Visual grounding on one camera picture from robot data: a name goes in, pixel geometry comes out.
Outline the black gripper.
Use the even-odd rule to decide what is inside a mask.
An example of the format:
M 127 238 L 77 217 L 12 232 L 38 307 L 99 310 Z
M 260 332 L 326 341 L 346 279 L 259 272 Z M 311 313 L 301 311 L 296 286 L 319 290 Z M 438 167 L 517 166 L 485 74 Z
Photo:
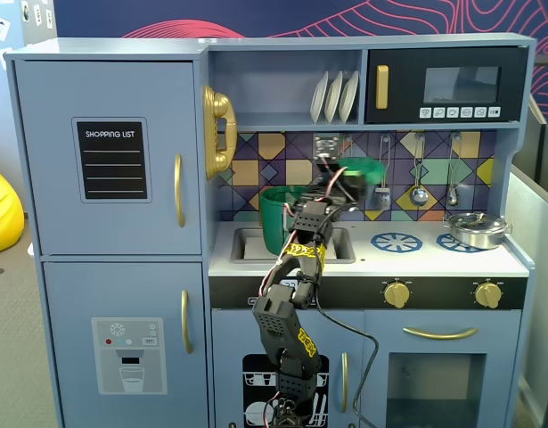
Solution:
M 361 201 L 367 195 L 367 181 L 358 170 L 345 170 L 339 165 L 339 138 L 314 136 L 314 177 L 307 186 L 312 198 L 332 205 Z

